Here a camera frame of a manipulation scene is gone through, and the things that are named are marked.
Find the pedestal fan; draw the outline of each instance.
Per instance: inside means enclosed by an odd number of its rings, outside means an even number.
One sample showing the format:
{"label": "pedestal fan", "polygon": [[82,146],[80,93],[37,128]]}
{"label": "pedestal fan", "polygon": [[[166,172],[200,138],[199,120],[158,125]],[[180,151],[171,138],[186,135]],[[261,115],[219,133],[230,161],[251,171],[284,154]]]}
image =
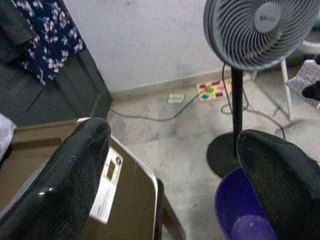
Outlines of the pedestal fan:
{"label": "pedestal fan", "polygon": [[311,30],[319,7],[319,0],[207,0],[205,37],[231,66],[232,78],[233,132],[215,138],[207,150],[209,166],[219,176],[240,165],[243,71],[270,68],[290,55]]}

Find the fan grille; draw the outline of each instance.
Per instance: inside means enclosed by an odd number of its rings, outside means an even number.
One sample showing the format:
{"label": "fan grille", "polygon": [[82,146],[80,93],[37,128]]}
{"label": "fan grille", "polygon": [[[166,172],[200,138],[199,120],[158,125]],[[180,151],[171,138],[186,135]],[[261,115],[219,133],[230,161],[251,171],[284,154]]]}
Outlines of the fan grille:
{"label": "fan grille", "polygon": [[237,69],[266,69],[301,44],[319,7],[320,0],[213,0],[209,41],[218,56]]}

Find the white cloth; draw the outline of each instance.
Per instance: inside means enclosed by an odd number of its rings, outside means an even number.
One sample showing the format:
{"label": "white cloth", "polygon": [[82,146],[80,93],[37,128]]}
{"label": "white cloth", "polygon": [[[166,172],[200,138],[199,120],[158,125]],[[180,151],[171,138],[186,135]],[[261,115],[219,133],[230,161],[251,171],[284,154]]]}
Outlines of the white cloth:
{"label": "white cloth", "polygon": [[0,113],[0,162],[11,143],[15,128],[17,126]]}

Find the fan logo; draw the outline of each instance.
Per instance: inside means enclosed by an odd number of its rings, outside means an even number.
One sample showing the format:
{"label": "fan logo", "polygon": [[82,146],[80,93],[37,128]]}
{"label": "fan logo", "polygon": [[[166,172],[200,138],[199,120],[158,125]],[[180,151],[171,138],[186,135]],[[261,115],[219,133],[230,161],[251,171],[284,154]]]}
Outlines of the fan logo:
{"label": "fan logo", "polygon": [[261,15],[260,16],[260,21],[264,22],[264,21],[268,21],[268,22],[274,22],[276,20],[276,18],[274,16],[271,15]]}

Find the purple bucket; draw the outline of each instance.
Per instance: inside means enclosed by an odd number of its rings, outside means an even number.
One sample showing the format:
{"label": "purple bucket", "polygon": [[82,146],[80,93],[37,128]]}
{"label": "purple bucket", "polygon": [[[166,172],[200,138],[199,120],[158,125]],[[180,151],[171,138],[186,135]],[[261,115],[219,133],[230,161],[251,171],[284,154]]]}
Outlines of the purple bucket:
{"label": "purple bucket", "polygon": [[214,208],[228,240],[277,239],[242,168],[222,179],[215,193]]}

